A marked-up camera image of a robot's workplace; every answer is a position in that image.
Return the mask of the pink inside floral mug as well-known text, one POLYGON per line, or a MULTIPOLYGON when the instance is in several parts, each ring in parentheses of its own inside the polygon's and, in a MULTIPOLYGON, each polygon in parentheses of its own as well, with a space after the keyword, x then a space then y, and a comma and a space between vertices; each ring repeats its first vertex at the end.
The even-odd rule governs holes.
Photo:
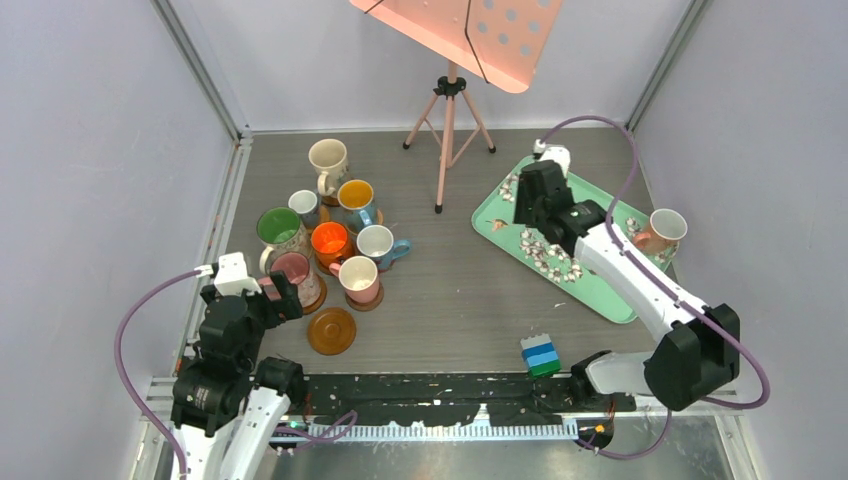
POLYGON ((278 255, 271 263, 269 272, 283 271, 288 280, 298 286, 312 275, 317 275, 306 256, 297 252, 278 255))

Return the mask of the large ridged brown wooden coaster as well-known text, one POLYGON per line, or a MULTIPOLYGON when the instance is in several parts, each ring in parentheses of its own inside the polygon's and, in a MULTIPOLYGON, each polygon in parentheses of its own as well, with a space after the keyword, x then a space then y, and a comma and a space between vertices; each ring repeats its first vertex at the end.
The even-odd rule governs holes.
POLYGON ((337 276, 341 268, 341 262, 337 259, 316 258, 315 266, 324 275, 337 276))

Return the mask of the pink white inside mug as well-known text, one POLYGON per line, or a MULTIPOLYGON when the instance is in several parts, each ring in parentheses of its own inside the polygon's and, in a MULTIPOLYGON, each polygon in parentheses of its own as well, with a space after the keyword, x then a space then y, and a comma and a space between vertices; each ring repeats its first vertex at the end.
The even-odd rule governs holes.
POLYGON ((329 270, 352 301, 367 304, 377 298, 380 289, 379 272, 370 258, 353 256, 341 263, 332 263, 329 270))

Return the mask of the orange mug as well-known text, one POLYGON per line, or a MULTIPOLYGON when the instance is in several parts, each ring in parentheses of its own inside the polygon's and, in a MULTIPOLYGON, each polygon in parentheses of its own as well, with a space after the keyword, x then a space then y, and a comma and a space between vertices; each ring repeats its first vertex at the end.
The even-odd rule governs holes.
POLYGON ((354 240, 346 227, 337 222, 318 225, 311 234, 315 259, 337 259, 341 263, 356 255, 354 240))

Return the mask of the green inside cream mug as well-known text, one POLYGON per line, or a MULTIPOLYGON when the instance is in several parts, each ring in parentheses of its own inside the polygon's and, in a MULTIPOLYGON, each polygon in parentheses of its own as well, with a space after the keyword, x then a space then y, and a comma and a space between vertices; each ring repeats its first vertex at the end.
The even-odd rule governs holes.
POLYGON ((256 233, 265 245, 259 268, 267 274, 274 261, 285 253, 300 253, 307 259, 314 255, 310 236, 300 216, 288 207, 275 207, 264 212, 256 225, 256 233))

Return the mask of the light plain wooden coaster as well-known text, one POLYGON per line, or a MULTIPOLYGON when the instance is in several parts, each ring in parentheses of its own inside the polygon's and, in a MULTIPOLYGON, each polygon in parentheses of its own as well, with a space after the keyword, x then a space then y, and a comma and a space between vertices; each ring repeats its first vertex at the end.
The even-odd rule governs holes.
POLYGON ((332 220, 331 212, 326 205, 319 206, 319 225, 325 224, 332 220))

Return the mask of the small blue patterned mug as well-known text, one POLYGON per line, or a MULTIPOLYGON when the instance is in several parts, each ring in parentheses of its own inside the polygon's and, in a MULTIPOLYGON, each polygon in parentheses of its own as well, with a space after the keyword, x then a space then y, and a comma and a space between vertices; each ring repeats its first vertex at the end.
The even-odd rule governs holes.
POLYGON ((321 200, 313 190, 303 189, 291 194, 288 207, 299 216, 307 230, 313 230, 321 223, 321 200))

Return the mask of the white inside teal mug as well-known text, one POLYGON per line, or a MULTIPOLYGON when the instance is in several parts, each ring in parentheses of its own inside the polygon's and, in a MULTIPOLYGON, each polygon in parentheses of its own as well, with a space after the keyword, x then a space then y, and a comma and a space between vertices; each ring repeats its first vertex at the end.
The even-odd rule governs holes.
POLYGON ((411 251, 411 242, 396 240, 392 231, 383 225, 370 225, 357 235, 356 245, 359 253, 370 258, 379 272, 391 269, 397 259, 411 251))

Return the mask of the yellow inside blue mug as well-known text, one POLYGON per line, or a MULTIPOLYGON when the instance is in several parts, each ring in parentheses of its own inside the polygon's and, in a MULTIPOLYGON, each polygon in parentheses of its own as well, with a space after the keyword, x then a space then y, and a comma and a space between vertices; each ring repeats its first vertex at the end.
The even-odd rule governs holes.
POLYGON ((365 180, 344 183, 338 191, 338 202, 343 209, 343 224, 354 235, 368 226, 382 223, 375 190, 365 180))

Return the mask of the peach mug white inside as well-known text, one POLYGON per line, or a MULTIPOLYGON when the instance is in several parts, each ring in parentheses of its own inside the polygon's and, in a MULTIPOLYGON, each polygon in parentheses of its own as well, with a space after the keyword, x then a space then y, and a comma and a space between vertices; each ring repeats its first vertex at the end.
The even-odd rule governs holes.
POLYGON ((679 212, 661 208, 649 216, 647 225, 631 242, 643 254, 657 255, 676 247, 687 233, 688 222, 679 212))

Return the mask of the cream shell pattern mug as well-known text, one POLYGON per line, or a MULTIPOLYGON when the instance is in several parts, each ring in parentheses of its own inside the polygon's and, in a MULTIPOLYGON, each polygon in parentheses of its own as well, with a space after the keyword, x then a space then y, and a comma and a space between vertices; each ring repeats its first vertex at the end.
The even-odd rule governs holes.
POLYGON ((353 179, 347 147, 338 139, 314 143, 309 149, 308 160, 318 175, 317 191, 322 197, 337 198, 340 188, 353 179))

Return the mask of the dark walnut coaster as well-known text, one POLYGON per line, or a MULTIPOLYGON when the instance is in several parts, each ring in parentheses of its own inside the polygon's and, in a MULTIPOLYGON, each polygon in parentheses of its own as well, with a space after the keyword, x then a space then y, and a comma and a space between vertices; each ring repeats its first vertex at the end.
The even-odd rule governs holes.
POLYGON ((365 302, 365 303, 357 302, 353 298, 351 298, 349 295, 345 295, 346 303, 351 308, 353 308, 354 310, 362 311, 362 312, 368 312, 368 311, 374 310, 375 308, 377 308, 382 303, 383 299, 384 299, 384 291, 383 290, 379 290, 374 299, 372 299, 369 302, 365 302))

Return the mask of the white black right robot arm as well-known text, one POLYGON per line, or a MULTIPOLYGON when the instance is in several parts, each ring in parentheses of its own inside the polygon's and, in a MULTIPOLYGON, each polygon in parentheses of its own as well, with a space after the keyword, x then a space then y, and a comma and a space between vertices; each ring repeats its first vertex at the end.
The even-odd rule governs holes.
POLYGON ((656 342, 648 352, 601 351, 573 365, 570 392, 577 406, 596 410, 613 393, 631 393, 682 411, 738 377, 736 312, 726 304, 710 307, 682 289, 597 202, 576 201, 558 163, 535 161, 521 169, 514 220, 605 281, 656 342))

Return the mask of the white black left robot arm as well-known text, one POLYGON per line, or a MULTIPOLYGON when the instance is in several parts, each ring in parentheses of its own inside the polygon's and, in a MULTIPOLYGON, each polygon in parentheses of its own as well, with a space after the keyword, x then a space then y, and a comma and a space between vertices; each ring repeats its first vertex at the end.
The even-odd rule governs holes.
POLYGON ((280 271, 270 280, 276 299, 263 286, 201 291, 206 310, 195 355, 173 386, 174 479, 253 478, 283 414, 305 405, 302 365, 258 357, 267 330, 304 314, 297 287, 280 271))

